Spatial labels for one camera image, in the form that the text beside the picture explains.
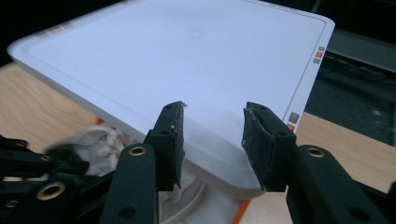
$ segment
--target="wooden table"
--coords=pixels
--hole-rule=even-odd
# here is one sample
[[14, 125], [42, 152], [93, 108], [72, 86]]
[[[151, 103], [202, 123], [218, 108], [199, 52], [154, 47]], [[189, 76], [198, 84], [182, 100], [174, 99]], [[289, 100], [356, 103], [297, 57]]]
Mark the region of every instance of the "wooden table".
[[[40, 149], [92, 126], [95, 115], [23, 72], [0, 67], [0, 134]], [[396, 181], [396, 148], [304, 113], [298, 145], [329, 150], [352, 178], [388, 192]], [[291, 223], [285, 193], [252, 200], [241, 223]]]

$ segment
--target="white plastic tray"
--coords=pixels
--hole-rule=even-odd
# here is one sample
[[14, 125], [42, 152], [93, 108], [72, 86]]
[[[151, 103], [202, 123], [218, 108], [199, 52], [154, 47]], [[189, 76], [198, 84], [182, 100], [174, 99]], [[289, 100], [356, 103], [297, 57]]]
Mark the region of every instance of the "white plastic tray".
[[261, 191], [240, 144], [243, 107], [269, 106], [285, 123], [292, 112], [302, 115], [333, 27], [261, 1], [136, 0], [27, 36], [8, 51], [139, 140], [164, 105], [185, 102], [185, 165], [249, 198]]

